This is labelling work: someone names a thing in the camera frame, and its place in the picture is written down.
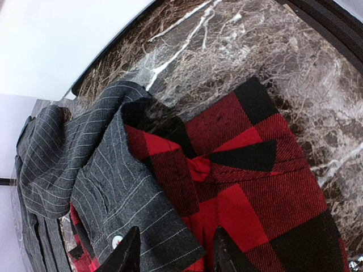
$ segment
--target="marble surface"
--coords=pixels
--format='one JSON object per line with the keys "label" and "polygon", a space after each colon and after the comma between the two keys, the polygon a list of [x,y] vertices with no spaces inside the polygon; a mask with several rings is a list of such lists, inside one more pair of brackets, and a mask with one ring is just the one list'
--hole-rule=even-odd
{"label": "marble surface", "polygon": [[115,79],[132,80],[156,100],[144,129],[172,129],[253,75],[296,134],[349,258],[363,254],[363,77],[275,0],[165,1],[95,65],[78,100],[60,103],[77,116]]}

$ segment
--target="marble floor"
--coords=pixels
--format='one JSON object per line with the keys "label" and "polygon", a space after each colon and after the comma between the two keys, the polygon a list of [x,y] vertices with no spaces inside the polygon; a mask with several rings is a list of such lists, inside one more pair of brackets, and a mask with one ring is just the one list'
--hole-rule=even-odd
{"label": "marble floor", "polygon": [[[83,113],[116,79],[157,102],[144,129],[188,121],[256,75],[316,174],[349,258],[363,254],[363,77],[319,33],[275,0],[165,1],[123,36],[59,102]],[[49,104],[39,101],[35,108]]]}

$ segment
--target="garment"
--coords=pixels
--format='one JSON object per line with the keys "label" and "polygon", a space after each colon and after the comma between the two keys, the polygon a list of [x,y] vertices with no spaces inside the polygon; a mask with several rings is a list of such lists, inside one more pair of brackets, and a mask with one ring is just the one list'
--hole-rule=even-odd
{"label": "garment", "polygon": [[[45,220],[64,216],[72,202],[100,264],[113,251],[114,235],[138,226],[142,271],[181,271],[204,250],[126,142],[123,123],[137,120],[148,96],[135,83],[116,82],[72,121],[65,122],[58,106],[43,109],[18,143],[19,197],[29,216]],[[34,230],[34,221],[23,223]],[[34,261],[42,262],[40,252],[32,251],[38,242],[35,235],[25,246]],[[46,253],[54,247],[42,244],[41,249]]]}
{"label": "garment", "polygon": [[207,251],[187,272],[213,271],[218,226],[246,271],[349,272],[323,193],[256,78],[165,138],[126,132],[131,154]]}

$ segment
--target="button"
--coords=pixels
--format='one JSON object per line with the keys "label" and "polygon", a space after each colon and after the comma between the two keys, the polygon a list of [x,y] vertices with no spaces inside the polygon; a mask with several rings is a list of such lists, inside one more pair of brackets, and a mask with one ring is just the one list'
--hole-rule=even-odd
{"label": "button", "polygon": [[123,240],[123,237],[121,235],[116,235],[112,240],[113,249],[115,249],[122,240]]}

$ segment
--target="plaid shirt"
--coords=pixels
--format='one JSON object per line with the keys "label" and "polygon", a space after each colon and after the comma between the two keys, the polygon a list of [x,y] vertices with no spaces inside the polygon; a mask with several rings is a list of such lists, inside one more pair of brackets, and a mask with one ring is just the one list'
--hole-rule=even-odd
{"label": "plaid shirt", "polygon": [[186,271],[213,270],[213,235],[223,226],[246,271],[349,272],[323,193],[256,78],[167,138],[126,132],[131,154],[207,251]]}

